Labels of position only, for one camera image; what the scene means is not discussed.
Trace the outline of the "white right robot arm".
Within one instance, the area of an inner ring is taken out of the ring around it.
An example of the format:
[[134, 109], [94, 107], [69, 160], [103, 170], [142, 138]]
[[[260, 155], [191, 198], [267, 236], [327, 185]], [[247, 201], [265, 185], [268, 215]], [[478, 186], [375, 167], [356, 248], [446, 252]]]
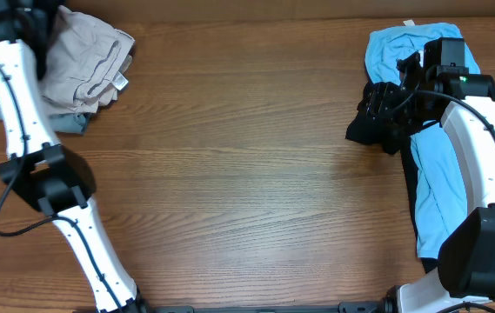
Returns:
[[495, 302], [495, 83], [449, 70], [411, 73], [405, 86], [368, 83], [358, 105], [361, 143], [386, 143], [440, 123], [461, 170], [468, 216], [442, 244], [437, 267], [396, 288], [383, 312], [452, 312]]

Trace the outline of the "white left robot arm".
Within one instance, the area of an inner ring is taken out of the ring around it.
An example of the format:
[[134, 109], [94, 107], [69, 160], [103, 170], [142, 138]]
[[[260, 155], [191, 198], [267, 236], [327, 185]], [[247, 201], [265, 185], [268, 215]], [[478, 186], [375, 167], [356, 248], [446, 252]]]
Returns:
[[0, 110], [7, 160], [0, 163], [7, 196], [15, 192], [45, 218], [0, 236], [54, 224], [73, 250], [102, 313], [152, 310], [126, 272], [104, 230], [90, 166], [63, 146], [42, 105], [39, 82], [58, 1], [0, 0]]

